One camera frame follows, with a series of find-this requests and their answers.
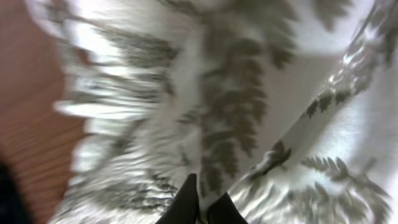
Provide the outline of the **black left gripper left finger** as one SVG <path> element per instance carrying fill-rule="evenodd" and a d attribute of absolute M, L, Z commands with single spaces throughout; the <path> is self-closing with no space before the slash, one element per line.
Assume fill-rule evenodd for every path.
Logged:
<path fill-rule="evenodd" d="M 155 224 L 196 224 L 198 207 L 197 175 L 190 174 L 168 210 Z"/>

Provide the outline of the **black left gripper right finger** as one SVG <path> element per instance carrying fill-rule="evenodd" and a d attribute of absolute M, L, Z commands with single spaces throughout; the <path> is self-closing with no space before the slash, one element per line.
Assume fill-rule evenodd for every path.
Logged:
<path fill-rule="evenodd" d="M 238 212 L 228 193 L 209 207 L 207 220 L 209 224 L 248 224 Z"/>

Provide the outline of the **white fern print garment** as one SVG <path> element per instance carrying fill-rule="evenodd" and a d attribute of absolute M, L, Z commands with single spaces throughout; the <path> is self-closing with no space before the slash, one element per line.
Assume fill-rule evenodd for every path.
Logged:
<path fill-rule="evenodd" d="M 397 222 L 396 1 L 27 1 L 85 120 L 52 223 Z"/>

